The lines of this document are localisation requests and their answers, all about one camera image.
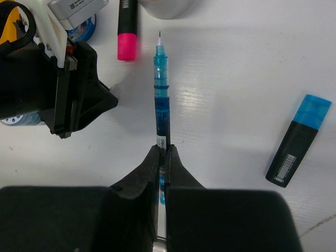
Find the pink cap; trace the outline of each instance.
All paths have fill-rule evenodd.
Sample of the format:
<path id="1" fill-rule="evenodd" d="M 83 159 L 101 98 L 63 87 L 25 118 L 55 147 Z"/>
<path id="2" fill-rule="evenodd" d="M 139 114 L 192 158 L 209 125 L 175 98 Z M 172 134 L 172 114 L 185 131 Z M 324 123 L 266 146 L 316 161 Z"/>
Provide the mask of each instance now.
<path id="1" fill-rule="evenodd" d="M 118 35 L 118 60 L 132 61 L 137 56 L 137 38 L 133 33 Z"/>

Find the blue cap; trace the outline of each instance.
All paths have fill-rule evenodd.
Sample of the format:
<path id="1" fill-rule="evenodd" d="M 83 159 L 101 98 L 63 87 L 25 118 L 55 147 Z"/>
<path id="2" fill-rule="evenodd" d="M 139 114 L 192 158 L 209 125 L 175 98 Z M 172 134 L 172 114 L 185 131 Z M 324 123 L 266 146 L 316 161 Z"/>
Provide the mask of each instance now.
<path id="1" fill-rule="evenodd" d="M 319 130 L 331 103 L 331 101 L 307 94 L 293 121 Z"/>

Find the cylindrical white container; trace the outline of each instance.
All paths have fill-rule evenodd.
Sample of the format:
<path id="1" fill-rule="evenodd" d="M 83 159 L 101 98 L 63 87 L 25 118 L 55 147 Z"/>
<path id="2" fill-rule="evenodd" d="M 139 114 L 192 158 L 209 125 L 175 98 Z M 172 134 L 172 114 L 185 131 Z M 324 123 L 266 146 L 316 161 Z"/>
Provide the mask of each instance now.
<path id="1" fill-rule="evenodd" d="M 171 19 L 185 12 L 195 0 L 139 0 L 153 17 Z"/>

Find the white tabletop surface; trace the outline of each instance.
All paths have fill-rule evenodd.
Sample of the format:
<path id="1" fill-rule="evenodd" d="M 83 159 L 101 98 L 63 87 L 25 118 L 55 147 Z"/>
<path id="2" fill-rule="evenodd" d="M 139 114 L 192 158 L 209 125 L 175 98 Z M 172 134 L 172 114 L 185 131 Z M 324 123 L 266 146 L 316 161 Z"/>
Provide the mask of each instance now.
<path id="1" fill-rule="evenodd" d="M 305 251 L 335 251 L 335 107 L 287 188 L 265 174 L 304 95 L 336 101 L 336 2 L 199 0 L 175 20 L 141 9 L 141 57 L 129 63 L 116 60 L 118 5 L 97 14 L 89 41 L 118 107 L 66 140 L 46 126 L 0 125 L 0 186 L 108 186 L 137 167 L 155 144 L 152 57 L 161 30 L 172 143 L 186 168 L 208 188 L 279 192 Z"/>

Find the black cable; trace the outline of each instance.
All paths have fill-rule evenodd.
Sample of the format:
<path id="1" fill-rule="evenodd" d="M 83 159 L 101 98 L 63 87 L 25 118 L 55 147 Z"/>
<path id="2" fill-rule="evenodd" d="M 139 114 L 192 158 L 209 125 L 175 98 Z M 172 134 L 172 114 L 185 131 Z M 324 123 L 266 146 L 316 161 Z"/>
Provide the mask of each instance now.
<path id="1" fill-rule="evenodd" d="M 4 1 L 0 3 L 0 38 L 2 37 L 2 33 L 4 32 L 5 25 L 7 19 L 15 7 L 20 7 L 24 13 L 26 14 L 29 22 L 29 28 L 26 34 L 13 42 L 9 42 L 8 40 L 0 45 L 0 57 L 6 56 L 18 49 L 21 49 L 28 45 L 35 36 L 36 33 L 36 22 L 34 16 L 29 11 L 29 9 L 23 4 L 13 2 L 13 1 Z"/>

